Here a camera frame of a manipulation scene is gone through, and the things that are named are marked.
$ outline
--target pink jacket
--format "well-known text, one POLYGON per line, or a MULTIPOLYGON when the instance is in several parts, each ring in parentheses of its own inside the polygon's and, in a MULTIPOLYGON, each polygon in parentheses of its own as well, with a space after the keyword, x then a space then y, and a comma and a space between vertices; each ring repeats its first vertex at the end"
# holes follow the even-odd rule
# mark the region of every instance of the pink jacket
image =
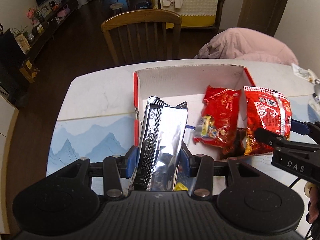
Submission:
POLYGON ((231 28, 217 34, 199 50, 195 58, 243 59, 298 65, 296 56, 283 42, 246 28, 231 28))

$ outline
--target floor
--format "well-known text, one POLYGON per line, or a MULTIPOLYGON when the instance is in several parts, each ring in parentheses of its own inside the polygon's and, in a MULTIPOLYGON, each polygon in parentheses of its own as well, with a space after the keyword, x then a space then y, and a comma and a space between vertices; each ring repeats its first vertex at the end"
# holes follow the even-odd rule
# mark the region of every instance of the floor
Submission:
MULTIPOLYGON (((114 67, 100 30, 111 15, 107 3, 94 0, 82 6, 35 61, 40 73, 30 85, 27 106, 19 112, 9 152, 6 197, 11 234, 2 235, 4 239, 19 232, 12 215, 15 195, 46 175, 53 128, 70 83, 77 76, 114 67)), ((193 58, 211 38, 211 30, 182 30, 179 58, 193 58)))

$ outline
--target wooden chair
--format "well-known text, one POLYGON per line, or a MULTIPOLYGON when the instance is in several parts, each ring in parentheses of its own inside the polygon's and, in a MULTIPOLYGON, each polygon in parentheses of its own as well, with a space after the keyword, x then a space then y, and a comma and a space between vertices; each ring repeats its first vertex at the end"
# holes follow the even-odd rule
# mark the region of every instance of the wooden chair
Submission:
POLYGON ((141 9, 141 10, 135 10, 135 11, 128 11, 124 12, 118 15, 115 15, 108 20, 106 20, 104 23, 101 24, 101 30, 104 34, 104 37, 106 39, 108 48, 110 50, 113 62, 115 65, 119 66, 119 59, 118 55, 116 53, 116 49, 113 43, 113 40, 110 35, 110 30, 117 28, 118 31, 118 39, 120 41, 120 47, 122 56, 124 58, 124 62, 126 64, 129 63, 128 57, 125 52, 125 43, 122 38, 120 27, 126 26, 126 36, 128 39, 131 59, 133 63, 138 62, 148 62, 150 61, 150 49, 153 47, 150 45, 150 35, 148 30, 148 23, 152 22, 153 28, 154 28, 154 42, 155 42, 155 55, 157 57, 158 54, 158 48, 159 48, 159 38, 158 38, 158 27, 157 23, 162 24, 162 30, 163 30, 163 59, 167 59, 167 30, 166 30, 166 24, 165 23, 173 23, 173 39, 172 39, 172 59, 178 58, 178 52, 179 52, 179 38, 180 38, 180 30, 181 30, 181 16, 178 15, 175 12, 167 11, 167 10, 160 10, 160 9, 141 9), (141 29, 139 28, 138 24, 144 23, 144 34, 146 38, 146 49, 147 49, 147 60, 143 60, 142 58, 142 52, 141 52, 141 37, 142 33, 140 32, 141 29), (135 25, 135 32, 136 32, 136 41, 138 45, 139 50, 139 57, 136 57, 137 55, 134 54, 134 47, 132 43, 132 35, 130 28, 128 25, 134 24, 135 25))

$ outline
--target black and silver wrapper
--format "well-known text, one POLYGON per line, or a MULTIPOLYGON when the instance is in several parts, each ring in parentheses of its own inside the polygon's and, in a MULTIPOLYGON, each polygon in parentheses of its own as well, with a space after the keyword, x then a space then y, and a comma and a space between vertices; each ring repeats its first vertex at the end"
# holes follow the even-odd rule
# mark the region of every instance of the black and silver wrapper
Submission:
POLYGON ((140 137, 135 190, 172 191, 188 119, 187 104, 174 108, 147 104, 140 137))

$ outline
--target red snack bag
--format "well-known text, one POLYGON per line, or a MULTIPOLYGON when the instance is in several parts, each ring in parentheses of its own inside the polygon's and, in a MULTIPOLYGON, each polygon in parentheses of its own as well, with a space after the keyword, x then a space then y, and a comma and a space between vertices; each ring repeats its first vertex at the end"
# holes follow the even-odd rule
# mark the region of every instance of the red snack bag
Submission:
POLYGON ((193 140, 225 147, 236 137, 241 90, 207 87, 193 140))
POLYGON ((263 154, 273 148, 257 142, 254 131, 261 127, 289 139, 291 128, 290 102, 280 92, 269 88, 244 87, 247 97, 247 136, 245 155, 263 154))

